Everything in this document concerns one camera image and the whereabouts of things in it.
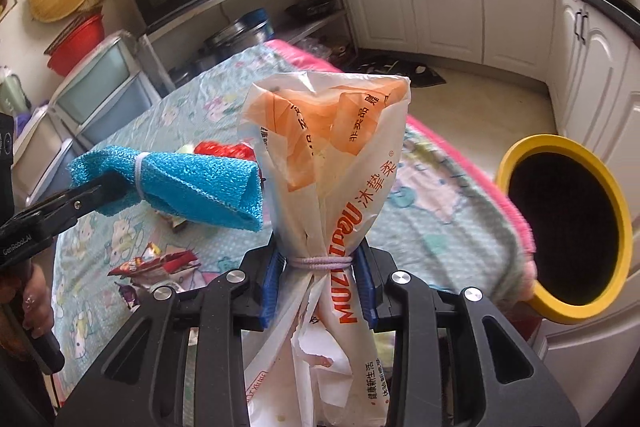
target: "human hand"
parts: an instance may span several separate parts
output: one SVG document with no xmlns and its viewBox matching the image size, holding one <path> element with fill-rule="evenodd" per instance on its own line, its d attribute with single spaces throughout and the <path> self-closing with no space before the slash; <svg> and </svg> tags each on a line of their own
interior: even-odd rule
<svg viewBox="0 0 640 427">
<path fill-rule="evenodd" d="M 9 304 L 22 284 L 14 275 L 0 275 L 0 304 Z M 53 309 L 51 308 L 51 291 L 47 286 L 42 268 L 33 264 L 31 278 L 22 292 L 22 309 L 24 320 L 22 327 L 31 331 L 34 339 L 41 337 L 53 327 Z"/>
<path fill-rule="evenodd" d="M 15 275 L 0 273 L 0 304 L 9 304 L 15 293 L 22 287 L 20 279 Z"/>
</svg>

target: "kettle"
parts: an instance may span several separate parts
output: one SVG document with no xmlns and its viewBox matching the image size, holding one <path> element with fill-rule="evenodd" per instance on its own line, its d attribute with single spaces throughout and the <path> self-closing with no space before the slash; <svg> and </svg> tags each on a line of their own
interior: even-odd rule
<svg viewBox="0 0 640 427">
<path fill-rule="evenodd" d="M 0 67 L 0 112 L 14 117 L 31 114 L 31 102 L 22 90 L 20 78 L 6 66 Z"/>
</svg>

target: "blue scrubbing cloth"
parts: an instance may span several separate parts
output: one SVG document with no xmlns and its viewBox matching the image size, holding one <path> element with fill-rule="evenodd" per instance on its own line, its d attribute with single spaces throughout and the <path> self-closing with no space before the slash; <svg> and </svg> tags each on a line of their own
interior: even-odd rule
<svg viewBox="0 0 640 427">
<path fill-rule="evenodd" d="M 74 186 L 107 171 L 131 184 L 124 198 L 98 210 L 106 216 L 140 203 L 141 192 L 156 210 L 190 221 L 254 232 L 262 227 L 262 191 L 252 161 L 109 146 L 83 154 L 68 169 Z"/>
</svg>

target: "plastic bag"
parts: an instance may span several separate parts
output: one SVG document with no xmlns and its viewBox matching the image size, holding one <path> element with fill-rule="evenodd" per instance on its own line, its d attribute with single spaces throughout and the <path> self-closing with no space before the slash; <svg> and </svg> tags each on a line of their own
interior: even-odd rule
<svg viewBox="0 0 640 427">
<path fill-rule="evenodd" d="M 384 425 L 388 390 L 351 267 L 396 176 L 409 80 L 345 73 L 275 74 L 254 84 L 239 132 L 265 178 L 287 267 L 270 329 L 242 341 L 252 427 Z"/>
<path fill-rule="evenodd" d="M 329 57 L 331 57 L 331 49 L 324 44 L 321 44 L 318 39 L 313 37 L 305 37 L 300 42 L 296 43 L 296 47 L 307 52 L 309 55 L 313 55 L 315 58 L 329 60 Z"/>
<path fill-rule="evenodd" d="M 243 143 L 229 145 L 213 140 L 200 142 L 193 149 L 194 154 L 206 154 L 208 156 L 223 156 L 226 158 L 238 158 L 255 162 L 255 154 L 250 147 Z"/>
</svg>

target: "floor mat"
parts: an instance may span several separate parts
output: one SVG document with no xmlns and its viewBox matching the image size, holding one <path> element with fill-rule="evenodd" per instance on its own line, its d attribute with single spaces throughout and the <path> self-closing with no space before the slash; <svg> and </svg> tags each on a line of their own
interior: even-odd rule
<svg viewBox="0 0 640 427">
<path fill-rule="evenodd" d="M 365 74 L 399 74 L 411 79 L 411 87 L 446 84 L 444 78 L 422 62 L 394 58 L 390 55 L 357 57 L 344 71 Z"/>
</svg>

